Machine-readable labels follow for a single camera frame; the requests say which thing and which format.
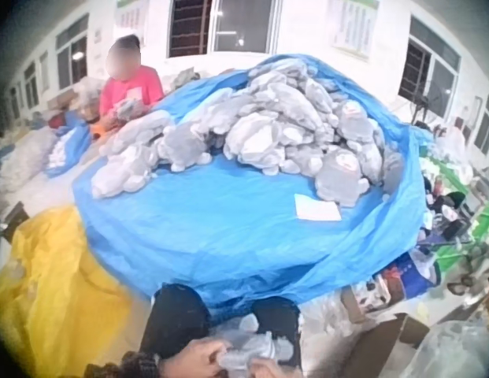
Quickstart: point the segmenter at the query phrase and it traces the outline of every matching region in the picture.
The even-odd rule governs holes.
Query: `yellow tarp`
[[[82,376],[132,298],[94,259],[74,206],[24,222],[0,272],[0,335],[32,376]]]

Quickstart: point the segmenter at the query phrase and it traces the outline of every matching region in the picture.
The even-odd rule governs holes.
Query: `woman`
[[[127,35],[118,39],[109,49],[106,69],[111,76],[104,86],[99,103],[98,134],[123,125],[117,119],[115,105],[126,98],[139,100],[145,105],[143,115],[164,98],[157,71],[141,65],[139,38]]]
[[[256,301],[251,308],[258,321],[257,333],[271,332],[293,345],[290,361],[251,362],[253,378],[302,378],[300,359],[300,310],[291,301],[272,297]],[[200,296],[179,284],[165,285],[156,295],[146,323],[140,352],[129,352],[121,365],[89,365],[85,378],[213,378],[224,376],[216,355],[229,345],[208,339],[209,311]]]

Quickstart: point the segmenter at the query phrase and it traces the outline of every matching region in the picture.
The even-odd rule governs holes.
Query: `black pants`
[[[284,364],[301,367],[298,307],[288,299],[273,297],[256,301],[251,310],[258,319],[257,333],[271,332],[273,338],[286,337],[293,345],[293,357]],[[170,358],[191,340],[208,334],[209,311],[200,296],[183,285],[165,285],[155,295],[141,351]]]

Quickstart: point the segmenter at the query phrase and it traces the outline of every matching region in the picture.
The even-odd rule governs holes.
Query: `paper slip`
[[[298,219],[308,221],[340,221],[342,217],[335,202],[318,201],[306,195],[295,195]]]

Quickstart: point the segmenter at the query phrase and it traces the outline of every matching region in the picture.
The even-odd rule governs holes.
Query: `wall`
[[[58,94],[55,36],[89,10],[91,16],[87,47],[88,75],[103,79],[107,77],[103,69],[107,51],[114,39],[123,34],[123,31],[114,26],[114,6],[115,2],[88,0],[70,17],[63,20],[22,64],[13,83],[23,76],[23,71],[35,58],[40,84],[39,56],[44,51],[49,51],[50,89],[41,94],[40,105],[36,109],[27,111],[26,106],[22,109],[23,117],[30,118],[32,111],[42,110],[43,103]],[[150,0],[146,20],[146,47],[142,51],[143,64],[156,68],[166,83],[179,71],[192,66],[208,75],[215,75],[231,67],[249,68],[268,56],[252,53],[212,53],[168,59],[170,11],[170,0]],[[329,0],[283,0],[276,52],[278,54],[304,53],[320,58],[359,83],[395,112],[401,120],[410,121],[412,115],[409,103],[398,97],[398,88],[406,59],[411,14],[444,38],[461,55],[458,84],[450,109],[450,117],[446,118],[460,114],[464,106],[471,105],[476,95],[484,98],[483,105],[485,106],[485,99],[489,94],[489,82],[472,55],[444,25],[410,0],[381,0],[372,50],[367,61],[331,46],[328,39],[330,35]],[[101,32],[98,43],[94,40],[97,30]],[[475,135],[476,130],[472,133],[472,140]],[[469,147],[469,151],[476,167],[483,168],[489,164],[489,159],[486,159],[473,145]]]

